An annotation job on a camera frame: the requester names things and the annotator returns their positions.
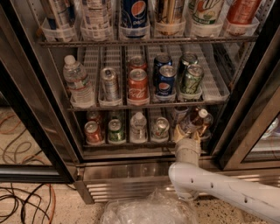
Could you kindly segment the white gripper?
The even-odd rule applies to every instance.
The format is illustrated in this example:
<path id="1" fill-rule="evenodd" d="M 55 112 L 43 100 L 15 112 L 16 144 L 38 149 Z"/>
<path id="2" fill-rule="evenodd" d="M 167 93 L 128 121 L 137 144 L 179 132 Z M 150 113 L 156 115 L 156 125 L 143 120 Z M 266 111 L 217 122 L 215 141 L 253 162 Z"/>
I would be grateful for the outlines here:
<path id="1" fill-rule="evenodd" d="M 200 159 L 200 134 L 198 131 L 195 131 L 192 134 L 191 138 L 185 138 L 186 134 L 181 130 L 177 125 L 174 129 L 174 142 L 176 143 L 175 147 L 175 157 L 177 162 L 190 163 L 194 165 L 199 164 Z"/>

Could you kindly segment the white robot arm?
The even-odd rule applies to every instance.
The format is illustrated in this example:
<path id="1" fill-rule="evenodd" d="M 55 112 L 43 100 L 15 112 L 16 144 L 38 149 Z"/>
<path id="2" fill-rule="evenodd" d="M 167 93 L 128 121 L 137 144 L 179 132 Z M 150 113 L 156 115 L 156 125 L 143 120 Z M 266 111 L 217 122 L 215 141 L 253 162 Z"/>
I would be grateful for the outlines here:
<path id="1" fill-rule="evenodd" d="M 184 201 L 199 193 L 210 194 L 271 224 L 280 224 L 278 187 L 231 178 L 199 167 L 200 137 L 188 137 L 177 125 L 174 130 L 176 161 L 169 167 L 169 179 Z"/>

